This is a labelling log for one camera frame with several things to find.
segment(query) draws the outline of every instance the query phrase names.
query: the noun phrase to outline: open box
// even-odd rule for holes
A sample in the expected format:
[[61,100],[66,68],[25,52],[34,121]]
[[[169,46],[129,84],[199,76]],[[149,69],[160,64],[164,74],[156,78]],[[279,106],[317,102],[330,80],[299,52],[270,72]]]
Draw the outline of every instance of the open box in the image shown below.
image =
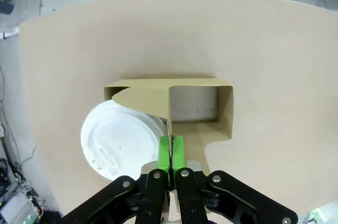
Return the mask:
[[185,158],[199,161],[206,175],[205,146],[231,138],[233,88],[221,79],[119,80],[104,93],[105,100],[160,117],[169,137],[184,136]]

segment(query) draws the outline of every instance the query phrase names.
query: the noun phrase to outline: screw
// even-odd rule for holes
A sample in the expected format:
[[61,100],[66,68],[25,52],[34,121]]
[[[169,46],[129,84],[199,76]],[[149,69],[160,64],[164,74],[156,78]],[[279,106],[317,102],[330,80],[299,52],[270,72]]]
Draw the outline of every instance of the screw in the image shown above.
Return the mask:
[[188,170],[182,170],[181,171],[181,176],[182,177],[186,177],[186,176],[188,176],[189,175],[189,171]]
[[215,182],[215,183],[218,183],[221,181],[221,177],[219,175],[214,175],[212,180]]
[[161,177],[161,174],[159,172],[154,173],[154,178],[158,179]]
[[129,182],[129,181],[124,181],[123,184],[122,184],[122,186],[123,186],[124,188],[127,188],[129,185],[130,185],[130,182]]
[[291,224],[290,218],[286,217],[281,221],[282,224]]

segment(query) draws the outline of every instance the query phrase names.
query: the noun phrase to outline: cardboard flap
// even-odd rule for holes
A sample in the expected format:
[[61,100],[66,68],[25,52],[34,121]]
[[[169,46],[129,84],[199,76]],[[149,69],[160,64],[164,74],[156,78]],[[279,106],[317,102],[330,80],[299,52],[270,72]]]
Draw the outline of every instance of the cardboard flap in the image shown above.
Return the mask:
[[112,99],[129,109],[168,119],[169,90],[167,88],[130,87],[113,95]]

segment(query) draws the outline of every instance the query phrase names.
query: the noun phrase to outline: table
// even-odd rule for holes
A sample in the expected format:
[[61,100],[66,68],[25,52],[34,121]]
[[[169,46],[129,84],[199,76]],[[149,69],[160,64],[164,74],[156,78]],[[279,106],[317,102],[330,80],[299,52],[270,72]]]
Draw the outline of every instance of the table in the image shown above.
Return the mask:
[[25,102],[63,213],[109,183],[80,129],[119,79],[218,77],[234,86],[224,170],[299,215],[338,198],[338,14],[286,0],[101,0],[24,22]]

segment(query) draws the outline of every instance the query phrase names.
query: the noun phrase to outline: wooden table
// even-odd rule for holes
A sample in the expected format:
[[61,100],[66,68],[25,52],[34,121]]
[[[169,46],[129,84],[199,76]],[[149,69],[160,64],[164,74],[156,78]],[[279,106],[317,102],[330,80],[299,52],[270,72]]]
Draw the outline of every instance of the wooden table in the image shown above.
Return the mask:
[[67,213],[109,183],[80,129],[103,87],[126,78],[234,85],[233,138],[205,149],[299,215],[338,198],[338,14],[286,0],[101,0],[20,26],[25,101]]

